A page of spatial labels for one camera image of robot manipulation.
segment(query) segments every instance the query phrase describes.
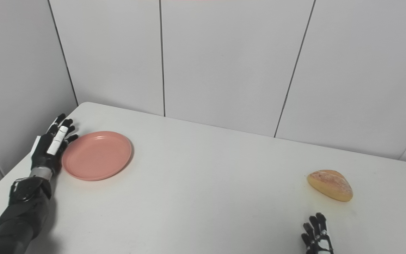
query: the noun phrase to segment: bread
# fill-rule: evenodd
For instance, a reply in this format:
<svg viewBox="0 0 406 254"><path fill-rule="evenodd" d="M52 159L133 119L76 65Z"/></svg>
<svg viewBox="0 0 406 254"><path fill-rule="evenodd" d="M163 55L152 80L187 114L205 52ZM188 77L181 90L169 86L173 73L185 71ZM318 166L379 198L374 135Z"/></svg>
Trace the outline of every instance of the bread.
<svg viewBox="0 0 406 254"><path fill-rule="evenodd" d="M350 201L353 191L345 177L335 170L319 170L308 176L308 183L321 193L343 202Z"/></svg>

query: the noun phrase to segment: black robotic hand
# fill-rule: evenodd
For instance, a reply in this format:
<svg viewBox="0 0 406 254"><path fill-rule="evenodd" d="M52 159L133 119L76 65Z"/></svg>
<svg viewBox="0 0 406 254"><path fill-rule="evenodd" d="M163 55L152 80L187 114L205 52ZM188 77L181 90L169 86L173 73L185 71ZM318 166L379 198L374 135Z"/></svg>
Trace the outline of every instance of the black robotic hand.
<svg viewBox="0 0 406 254"><path fill-rule="evenodd" d="M50 169L51 175L56 174L61 168L60 161L63 151L65 151L69 143L78 138L76 134L66 138L67 135L75 130L75 127L71 125L73 120L65 119L65 117L65 114L58 116L47 133L37 137L32 148L33 153L31 157L31 170L34 173L42 171L37 169L47 168Z"/></svg>
<svg viewBox="0 0 406 254"><path fill-rule="evenodd" d="M72 119L58 116L47 133L37 137L32 148L29 177L15 180L10 188L8 206L0 216L0 254L23 254L37 237L47 217L52 191L50 179L61 168L61 156L71 135Z"/></svg>
<svg viewBox="0 0 406 254"><path fill-rule="evenodd" d="M306 233L302 239L306 245L306 254L334 254L332 242L327 232L327 219L320 212L310 216L309 222L303 224Z"/></svg>

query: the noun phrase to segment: white table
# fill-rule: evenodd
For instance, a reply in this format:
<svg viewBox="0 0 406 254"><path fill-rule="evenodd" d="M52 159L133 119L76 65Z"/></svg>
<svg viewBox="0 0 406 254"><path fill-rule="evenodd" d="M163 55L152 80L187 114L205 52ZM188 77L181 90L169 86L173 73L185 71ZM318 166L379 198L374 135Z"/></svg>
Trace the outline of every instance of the white table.
<svg viewBox="0 0 406 254"><path fill-rule="evenodd" d="M406 162L83 103L78 134L111 130L134 145L114 177L58 175L50 217L28 253L303 254L302 224L322 212L337 254L406 253ZM24 158L0 181L0 214ZM347 203L306 182L341 172Z"/></svg>

